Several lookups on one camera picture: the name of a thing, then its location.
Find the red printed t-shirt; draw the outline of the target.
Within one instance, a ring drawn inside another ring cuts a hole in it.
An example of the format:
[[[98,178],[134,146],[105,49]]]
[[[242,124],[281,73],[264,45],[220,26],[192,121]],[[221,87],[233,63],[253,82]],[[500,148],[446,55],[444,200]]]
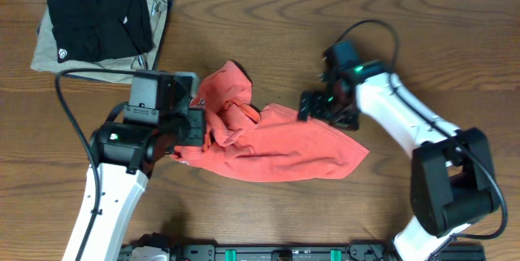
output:
[[[231,60],[201,83],[192,107],[205,112],[202,146],[176,146],[171,158],[241,181],[342,179],[368,155],[366,147],[317,119],[271,103],[251,104],[251,80]]]

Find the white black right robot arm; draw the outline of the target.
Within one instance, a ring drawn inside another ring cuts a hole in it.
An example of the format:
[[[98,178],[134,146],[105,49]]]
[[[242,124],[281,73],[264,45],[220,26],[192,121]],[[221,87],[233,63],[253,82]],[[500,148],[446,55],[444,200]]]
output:
[[[362,257],[374,260],[475,260],[481,246],[454,246],[471,225],[500,210],[494,239],[505,231],[507,206],[496,182],[487,137],[462,130],[426,107],[379,61],[334,62],[323,74],[323,91],[305,91],[298,118],[358,129],[358,116],[380,124],[411,160],[411,221],[388,246],[365,242]]]

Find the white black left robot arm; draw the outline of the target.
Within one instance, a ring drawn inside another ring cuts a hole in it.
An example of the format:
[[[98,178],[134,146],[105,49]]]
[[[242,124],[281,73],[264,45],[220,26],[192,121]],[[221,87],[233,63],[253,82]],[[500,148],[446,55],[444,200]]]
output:
[[[175,114],[164,133],[153,125],[117,122],[131,107],[114,107],[88,144],[93,159],[87,175],[80,212],[64,260],[116,260],[124,235],[155,163],[174,146],[203,143],[204,111],[194,108]]]

